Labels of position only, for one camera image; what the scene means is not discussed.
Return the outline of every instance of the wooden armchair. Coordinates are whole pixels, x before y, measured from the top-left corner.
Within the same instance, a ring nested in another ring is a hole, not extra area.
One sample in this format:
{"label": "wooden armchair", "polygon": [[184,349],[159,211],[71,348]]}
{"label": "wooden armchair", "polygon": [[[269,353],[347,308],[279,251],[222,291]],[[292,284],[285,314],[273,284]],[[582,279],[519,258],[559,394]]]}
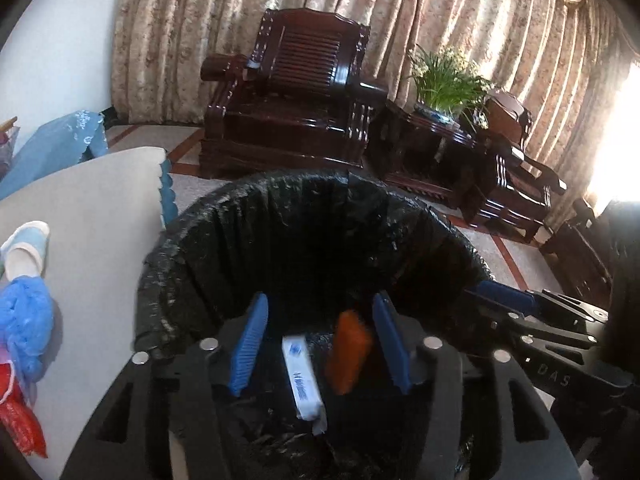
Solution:
{"label": "wooden armchair", "polygon": [[[524,229],[530,243],[551,209],[551,192],[564,194],[566,184],[551,169],[524,153],[530,135],[530,112],[513,96],[487,104],[489,129],[479,132],[486,156],[463,168],[452,204],[470,225],[499,220]],[[527,171],[526,165],[539,175]]]}
{"label": "wooden armchair", "polygon": [[563,278],[573,294],[587,303],[607,309],[612,287],[613,257],[610,220],[616,203],[596,218],[583,199],[574,201],[575,216],[565,221],[545,244],[543,254],[558,257]]}
{"label": "wooden armchair", "polygon": [[360,167],[386,85],[364,81],[369,27],[310,9],[267,10],[249,58],[215,54],[200,173]]}

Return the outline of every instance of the green plant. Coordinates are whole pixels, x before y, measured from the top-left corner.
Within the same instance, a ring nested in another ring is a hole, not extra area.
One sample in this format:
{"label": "green plant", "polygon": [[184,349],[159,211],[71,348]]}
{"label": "green plant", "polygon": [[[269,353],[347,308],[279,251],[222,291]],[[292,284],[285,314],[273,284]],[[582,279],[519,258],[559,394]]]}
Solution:
{"label": "green plant", "polygon": [[457,48],[427,52],[420,45],[407,53],[418,102],[452,117],[466,108],[482,108],[491,82],[478,74],[479,66]]}

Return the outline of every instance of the blue plastic bag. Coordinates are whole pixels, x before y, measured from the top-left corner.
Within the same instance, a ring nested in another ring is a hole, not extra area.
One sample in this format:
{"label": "blue plastic bag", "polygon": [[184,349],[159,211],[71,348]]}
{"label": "blue plastic bag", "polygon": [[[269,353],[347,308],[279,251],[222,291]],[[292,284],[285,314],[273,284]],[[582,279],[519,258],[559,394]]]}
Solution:
{"label": "blue plastic bag", "polygon": [[15,278],[0,292],[0,346],[9,351],[25,395],[41,377],[52,328],[53,305],[41,277]]}
{"label": "blue plastic bag", "polygon": [[80,110],[39,127],[0,182],[0,200],[34,180],[108,153],[102,115]]}

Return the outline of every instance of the plant pot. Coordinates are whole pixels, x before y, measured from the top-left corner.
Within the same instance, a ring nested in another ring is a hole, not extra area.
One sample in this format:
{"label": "plant pot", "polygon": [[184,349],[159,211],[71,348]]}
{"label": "plant pot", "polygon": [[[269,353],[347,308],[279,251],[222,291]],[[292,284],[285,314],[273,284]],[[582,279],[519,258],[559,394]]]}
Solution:
{"label": "plant pot", "polygon": [[416,102],[414,111],[434,123],[442,124],[450,130],[457,130],[460,127],[460,124],[450,114],[434,110],[424,103]]}

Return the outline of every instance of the slipper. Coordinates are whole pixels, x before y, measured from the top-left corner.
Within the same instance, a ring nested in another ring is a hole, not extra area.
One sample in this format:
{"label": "slipper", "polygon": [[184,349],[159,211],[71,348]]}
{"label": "slipper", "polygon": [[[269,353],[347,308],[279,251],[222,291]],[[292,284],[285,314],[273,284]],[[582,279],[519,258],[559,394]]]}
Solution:
{"label": "slipper", "polygon": [[6,278],[11,281],[18,276],[40,276],[48,239],[49,226],[44,222],[34,220],[18,227],[0,247]]}

